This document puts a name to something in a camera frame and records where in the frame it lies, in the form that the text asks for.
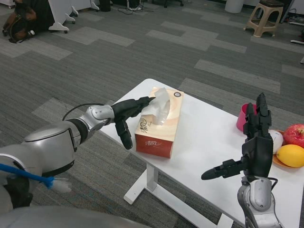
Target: tissue box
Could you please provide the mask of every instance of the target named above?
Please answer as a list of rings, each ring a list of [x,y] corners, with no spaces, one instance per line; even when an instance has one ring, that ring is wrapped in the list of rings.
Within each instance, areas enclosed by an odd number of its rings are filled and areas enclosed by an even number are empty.
[[[150,97],[160,88],[153,88]],[[184,93],[167,89],[170,97],[170,111],[163,125],[153,124],[153,115],[142,115],[135,131],[136,150],[170,158],[177,125],[180,118]]]

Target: red cup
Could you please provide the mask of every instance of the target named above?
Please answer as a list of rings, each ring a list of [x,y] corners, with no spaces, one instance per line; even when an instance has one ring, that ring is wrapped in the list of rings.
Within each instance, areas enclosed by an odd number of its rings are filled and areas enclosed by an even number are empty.
[[[241,112],[238,115],[237,119],[237,128],[243,132],[243,126],[246,123],[246,112],[247,112],[248,104],[244,104],[241,108]],[[255,110],[255,114],[257,114],[257,106],[256,104],[253,105],[253,109]]]

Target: red apple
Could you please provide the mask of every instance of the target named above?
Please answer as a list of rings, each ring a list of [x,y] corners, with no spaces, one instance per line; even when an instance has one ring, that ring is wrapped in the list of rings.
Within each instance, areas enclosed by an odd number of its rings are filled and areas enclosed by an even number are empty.
[[[304,124],[294,124],[284,132],[286,144],[294,144],[304,148]]]

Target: chair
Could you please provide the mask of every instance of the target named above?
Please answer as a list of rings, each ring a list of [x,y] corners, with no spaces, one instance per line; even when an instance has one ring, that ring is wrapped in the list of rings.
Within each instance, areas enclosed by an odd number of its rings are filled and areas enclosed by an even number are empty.
[[[272,32],[272,36],[274,37],[277,25],[280,21],[282,13],[283,13],[283,6],[284,6],[284,4],[277,0],[260,0],[259,4],[253,10],[253,12],[249,18],[249,21],[247,22],[246,26],[244,27],[244,30],[246,30],[247,27],[251,27],[255,30],[255,32],[253,34],[255,37],[261,37],[264,32]],[[262,18],[253,19],[256,11],[260,8],[263,9]],[[273,12],[276,12],[276,11],[279,12],[276,22],[273,23],[271,21],[268,21],[269,16]]]
[[[181,3],[180,6],[184,6],[184,3],[182,3],[182,0],[178,0],[178,1]],[[167,2],[168,2],[168,0],[165,0],[164,8],[168,7]]]

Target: floor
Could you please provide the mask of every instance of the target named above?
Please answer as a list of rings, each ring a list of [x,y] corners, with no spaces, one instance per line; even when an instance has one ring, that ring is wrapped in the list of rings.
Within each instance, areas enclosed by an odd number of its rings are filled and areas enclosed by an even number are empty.
[[[264,92],[274,129],[303,122],[304,46],[290,43],[302,28],[281,24],[276,37],[255,38],[242,29],[252,9],[230,14],[206,0],[144,6],[150,11],[132,15],[115,6],[107,13],[81,12],[75,25],[66,24],[68,34],[46,32],[22,44],[0,37],[0,146],[22,142],[75,105],[112,104],[147,78],[234,115]],[[0,24],[10,12],[0,5]],[[98,133],[62,175],[73,191],[57,194],[40,186],[33,204],[91,209],[153,228],[193,227],[146,191],[132,206],[123,200],[144,170],[140,160]],[[217,224],[219,211],[163,175],[160,183]],[[303,228],[303,208],[301,215]]]

